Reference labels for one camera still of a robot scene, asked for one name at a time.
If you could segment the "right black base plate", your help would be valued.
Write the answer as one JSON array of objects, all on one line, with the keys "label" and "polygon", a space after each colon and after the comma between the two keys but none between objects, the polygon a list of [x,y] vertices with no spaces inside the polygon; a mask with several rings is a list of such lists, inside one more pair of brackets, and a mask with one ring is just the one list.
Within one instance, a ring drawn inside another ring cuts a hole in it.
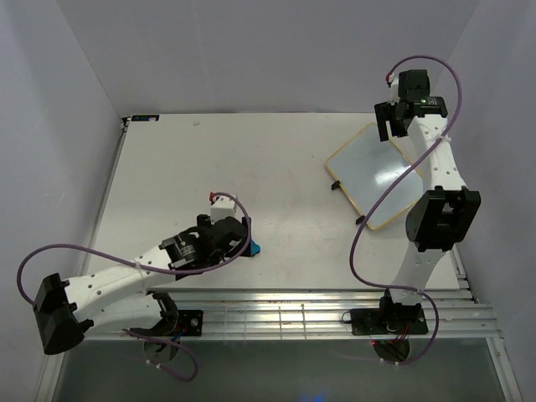
[{"label": "right black base plate", "polygon": [[426,335],[429,332],[422,309],[416,314],[396,316],[379,308],[359,308],[342,314],[343,324],[351,326],[355,336],[360,335]]}]

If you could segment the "left blue corner label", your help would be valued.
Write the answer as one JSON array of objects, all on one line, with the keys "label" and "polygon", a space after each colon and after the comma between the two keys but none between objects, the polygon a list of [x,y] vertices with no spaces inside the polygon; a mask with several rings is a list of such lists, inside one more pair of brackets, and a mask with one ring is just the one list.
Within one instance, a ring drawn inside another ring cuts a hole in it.
[{"label": "left blue corner label", "polygon": [[159,115],[133,115],[130,118],[131,122],[155,122],[159,121]]}]

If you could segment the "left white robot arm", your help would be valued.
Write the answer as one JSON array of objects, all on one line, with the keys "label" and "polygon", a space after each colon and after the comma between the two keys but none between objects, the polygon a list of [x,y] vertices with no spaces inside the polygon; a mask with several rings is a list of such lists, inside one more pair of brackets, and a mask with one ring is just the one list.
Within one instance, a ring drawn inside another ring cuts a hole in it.
[{"label": "left white robot arm", "polygon": [[63,279],[46,276],[33,314],[47,355],[78,346],[88,334],[127,329],[163,337],[178,325],[178,309],[156,286],[217,268],[250,244],[250,221],[229,216],[215,222],[200,215],[188,228],[124,264]]}]

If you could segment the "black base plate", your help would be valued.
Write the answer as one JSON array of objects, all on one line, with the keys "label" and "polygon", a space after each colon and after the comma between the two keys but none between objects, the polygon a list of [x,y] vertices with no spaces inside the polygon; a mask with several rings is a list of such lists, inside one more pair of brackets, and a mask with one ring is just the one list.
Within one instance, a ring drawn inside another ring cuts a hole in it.
[{"label": "black base plate", "polygon": [[426,335],[429,332],[422,309],[416,314],[396,316],[379,308],[359,308],[342,314],[343,324],[351,326],[355,336],[360,335]]},{"label": "black base plate", "polygon": [[177,310],[166,315],[149,332],[154,336],[171,338],[200,337],[203,331],[203,310]]}]

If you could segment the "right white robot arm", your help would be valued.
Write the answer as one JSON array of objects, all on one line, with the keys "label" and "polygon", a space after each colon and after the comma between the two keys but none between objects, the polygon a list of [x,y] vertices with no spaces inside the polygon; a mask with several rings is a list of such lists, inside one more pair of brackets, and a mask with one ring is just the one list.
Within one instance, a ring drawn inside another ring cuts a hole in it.
[{"label": "right white robot arm", "polygon": [[481,205],[477,190],[462,179],[446,128],[446,103],[430,93],[426,70],[406,70],[388,80],[389,101],[375,105],[379,138],[408,137],[420,153],[423,194],[405,219],[408,247],[380,300],[373,322],[386,332],[426,333],[421,302],[436,265],[464,240]]}]

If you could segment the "blue whiteboard eraser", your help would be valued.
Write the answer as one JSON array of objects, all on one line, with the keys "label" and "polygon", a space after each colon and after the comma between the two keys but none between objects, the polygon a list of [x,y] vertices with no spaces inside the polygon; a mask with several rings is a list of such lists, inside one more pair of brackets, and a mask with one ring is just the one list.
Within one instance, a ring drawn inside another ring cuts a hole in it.
[{"label": "blue whiteboard eraser", "polygon": [[260,253],[261,248],[254,240],[251,240],[249,243],[248,251],[249,251],[249,257],[254,257]]}]

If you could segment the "aluminium frame rails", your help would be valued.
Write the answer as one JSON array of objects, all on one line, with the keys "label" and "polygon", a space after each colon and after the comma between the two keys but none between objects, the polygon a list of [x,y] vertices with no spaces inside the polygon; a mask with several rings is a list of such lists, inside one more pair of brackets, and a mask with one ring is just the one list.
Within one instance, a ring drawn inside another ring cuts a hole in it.
[{"label": "aluminium frame rails", "polygon": [[341,321],[379,291],[348,269],[356,212],[331,190],[325,162],[370,114],[160,115],[126,121],[91,244],[132,257],[237,193],[261,253],[167,286],[204,311],[184,339],[198,377],[183,384],[149,366],[141,342],[103,332],[48,358],[39,401],[519,401],[493,309],[472,294],[457,252],[431,278],[441,330],[418,362],[392,367]]}]

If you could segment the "yellow framed small whiteboard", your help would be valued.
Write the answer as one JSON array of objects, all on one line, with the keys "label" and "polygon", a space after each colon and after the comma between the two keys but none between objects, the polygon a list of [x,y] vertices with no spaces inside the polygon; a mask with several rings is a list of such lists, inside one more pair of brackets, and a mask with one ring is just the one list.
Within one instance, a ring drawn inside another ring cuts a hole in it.
[{"label": "yellow framed small whiteboard", "polygon": [[[355,207],[364,215],[410,165],[393,141],[379,140],[374,123],[365,126],[325,162],[334,181],[341,182]],[[367,226],[371,230],[382,229],[410,209],[422,193],[422,178],[413,171],[378,206]]]}]

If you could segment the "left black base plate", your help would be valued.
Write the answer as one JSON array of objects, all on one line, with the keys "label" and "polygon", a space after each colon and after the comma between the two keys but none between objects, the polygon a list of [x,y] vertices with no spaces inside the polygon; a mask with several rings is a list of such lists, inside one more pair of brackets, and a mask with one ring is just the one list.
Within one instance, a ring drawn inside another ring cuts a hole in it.
[{"label": "left black base plate", "polygon": [[154,336],[171,338],[200,337],[203,331],[203,310],[177,310],[166,315],[149,332]]}]

